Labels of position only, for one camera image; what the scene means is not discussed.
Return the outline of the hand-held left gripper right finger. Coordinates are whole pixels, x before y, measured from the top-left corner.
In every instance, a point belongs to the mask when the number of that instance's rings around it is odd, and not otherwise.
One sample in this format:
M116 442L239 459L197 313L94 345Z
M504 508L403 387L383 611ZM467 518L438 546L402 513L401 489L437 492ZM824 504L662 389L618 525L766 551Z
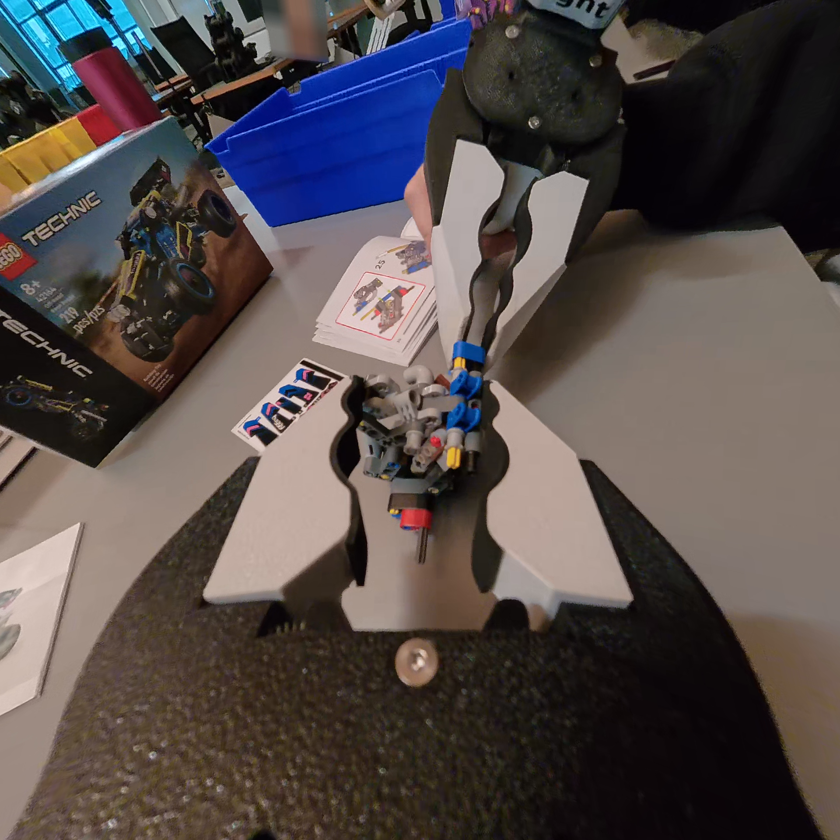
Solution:
M562 606L634 600L578 455L497 381L485 386L471 571L482 594L513 600L532 628Z

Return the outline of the open lego instruction booklet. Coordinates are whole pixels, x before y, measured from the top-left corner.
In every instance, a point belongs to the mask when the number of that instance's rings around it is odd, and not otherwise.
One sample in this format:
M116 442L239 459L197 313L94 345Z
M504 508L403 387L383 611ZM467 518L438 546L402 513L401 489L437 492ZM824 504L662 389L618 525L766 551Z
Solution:
M437 327L430 252L416 236L371 239L316 321L315 343L410 366Z

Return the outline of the background black office chair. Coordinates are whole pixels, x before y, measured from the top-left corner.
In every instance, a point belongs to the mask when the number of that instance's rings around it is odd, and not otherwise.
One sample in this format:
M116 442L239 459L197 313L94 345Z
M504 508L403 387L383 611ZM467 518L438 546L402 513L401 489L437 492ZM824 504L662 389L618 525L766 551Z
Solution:
M222 80L214 52L184 16L151 32L201 91Z

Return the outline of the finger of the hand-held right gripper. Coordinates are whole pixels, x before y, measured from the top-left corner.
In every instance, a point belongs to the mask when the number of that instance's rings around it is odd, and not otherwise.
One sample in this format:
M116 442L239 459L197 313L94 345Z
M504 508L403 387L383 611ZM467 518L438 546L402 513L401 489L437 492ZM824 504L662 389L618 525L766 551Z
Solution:
M566 268L589 181L559 172L534 181L514 215L517 247L501 275L498 301L482 336L485 369L515 343Z
M438 334L448 360L455 342L482 343L500 300L505 261L482 255L480 234L504 179L487 147L456 141L444 209L432 236Z

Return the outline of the blue storage bin white tag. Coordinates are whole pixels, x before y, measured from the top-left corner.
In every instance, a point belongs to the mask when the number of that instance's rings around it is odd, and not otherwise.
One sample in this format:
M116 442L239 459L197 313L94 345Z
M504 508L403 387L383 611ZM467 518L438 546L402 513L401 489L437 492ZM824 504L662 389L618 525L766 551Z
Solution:
M254 128L239 120L208 148L273 228L392 203L424 159L442 89L432 68L392 74Z

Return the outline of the partly built lego vehicle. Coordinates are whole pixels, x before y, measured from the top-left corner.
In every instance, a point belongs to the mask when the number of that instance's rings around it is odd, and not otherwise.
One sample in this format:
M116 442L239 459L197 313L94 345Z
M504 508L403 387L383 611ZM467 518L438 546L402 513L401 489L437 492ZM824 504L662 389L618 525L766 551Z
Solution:
M384 375L364 382L363 472L389 484L389 516L416 535L418 564L426 561L438 498L477 472L486 362L480 344L457 341L445 374L415 365L404 370L404 385Z

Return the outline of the blue plastic storage bin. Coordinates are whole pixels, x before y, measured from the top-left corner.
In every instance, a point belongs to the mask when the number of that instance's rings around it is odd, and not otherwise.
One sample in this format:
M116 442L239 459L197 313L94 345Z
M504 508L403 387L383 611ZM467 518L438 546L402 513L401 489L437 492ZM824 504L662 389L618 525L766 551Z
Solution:
M321 101L407 81L428 70L443 82L449 69L463 69L472 35L467 19L447 19L422 35L412 35L372 55L303 80L300 90L290 94L290 106L294 110L309 109Z

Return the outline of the lego set cardboard box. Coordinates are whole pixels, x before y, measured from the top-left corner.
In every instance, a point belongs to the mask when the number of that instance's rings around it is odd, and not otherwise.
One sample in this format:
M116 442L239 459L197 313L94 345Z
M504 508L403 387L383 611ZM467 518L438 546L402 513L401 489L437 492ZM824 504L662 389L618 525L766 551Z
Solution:
M272 272L174 118L18 194L1 235L2 432L90 467Z

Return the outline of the person's right forearm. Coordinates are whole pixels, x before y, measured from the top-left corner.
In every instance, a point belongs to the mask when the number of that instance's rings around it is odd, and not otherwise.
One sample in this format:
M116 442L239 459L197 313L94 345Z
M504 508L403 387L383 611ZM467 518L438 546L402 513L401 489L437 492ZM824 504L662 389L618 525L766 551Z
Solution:
M629 2L702 35L625 91L610 209L675 230L763 218L806 253L838 247L839 3Z

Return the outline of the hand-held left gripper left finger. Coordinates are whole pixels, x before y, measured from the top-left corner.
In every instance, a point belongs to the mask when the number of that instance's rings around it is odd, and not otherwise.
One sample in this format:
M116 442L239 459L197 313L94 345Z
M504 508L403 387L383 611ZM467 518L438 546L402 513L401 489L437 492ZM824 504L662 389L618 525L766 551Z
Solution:
M259 457L205 602L312 604L364 585L368 542L350 483L363 401L364 379L343 379Z

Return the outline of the maroon roll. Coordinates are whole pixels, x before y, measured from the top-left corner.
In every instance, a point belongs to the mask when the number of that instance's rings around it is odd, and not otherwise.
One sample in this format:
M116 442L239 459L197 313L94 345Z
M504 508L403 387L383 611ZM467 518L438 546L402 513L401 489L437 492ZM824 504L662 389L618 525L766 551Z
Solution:
M74 60L71 66L122 133L141 130L163 120L161 109L115 47L94 51Z

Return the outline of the lego sticker sheet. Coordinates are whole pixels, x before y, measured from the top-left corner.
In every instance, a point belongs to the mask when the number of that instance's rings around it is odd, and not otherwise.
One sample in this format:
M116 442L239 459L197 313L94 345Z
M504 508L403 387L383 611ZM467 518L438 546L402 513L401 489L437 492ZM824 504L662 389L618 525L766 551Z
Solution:
M301 359L239 419L231 434L262 453L347 378L334 369Z

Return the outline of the thin closed instruction leaflet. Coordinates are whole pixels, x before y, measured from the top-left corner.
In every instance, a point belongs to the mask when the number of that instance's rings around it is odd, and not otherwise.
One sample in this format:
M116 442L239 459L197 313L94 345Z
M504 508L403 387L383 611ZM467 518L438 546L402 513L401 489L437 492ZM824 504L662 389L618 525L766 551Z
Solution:
M53 655L84 526L1 563L1 714L36 699Z

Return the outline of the person's right hand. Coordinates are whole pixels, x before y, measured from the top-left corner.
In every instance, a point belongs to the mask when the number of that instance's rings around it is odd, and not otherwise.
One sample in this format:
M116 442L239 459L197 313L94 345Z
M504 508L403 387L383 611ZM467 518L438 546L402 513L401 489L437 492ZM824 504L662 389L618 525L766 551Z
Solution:
M410 181L406 184L404 200L411 212L418 233L426 246L432 248L434 215L429 200L426 184L425 164L421 164Z

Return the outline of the background wooden desk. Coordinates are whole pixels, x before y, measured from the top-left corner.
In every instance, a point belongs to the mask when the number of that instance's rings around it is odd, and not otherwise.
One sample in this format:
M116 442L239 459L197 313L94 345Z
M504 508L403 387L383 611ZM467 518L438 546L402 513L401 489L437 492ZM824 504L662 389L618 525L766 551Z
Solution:
M243 97L250 94L254 86L267 80L278 81L281 73L292 67L294 59L273 60L257 71L231 81L220 81L203 90L186 73L164 80L154 86L153 102L164 115L174 115L171 105L183 110L183 118L194 128L197 137L203 142L212 139L208 117L213 111L215 100L230 96Z

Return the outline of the red and yellow block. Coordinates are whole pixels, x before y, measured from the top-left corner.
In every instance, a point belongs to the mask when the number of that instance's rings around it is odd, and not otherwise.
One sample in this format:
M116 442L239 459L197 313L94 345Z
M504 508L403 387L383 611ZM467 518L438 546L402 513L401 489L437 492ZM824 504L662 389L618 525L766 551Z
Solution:
M86 108L3 150L2 188L12 194L21 192L121 134L101 105Z

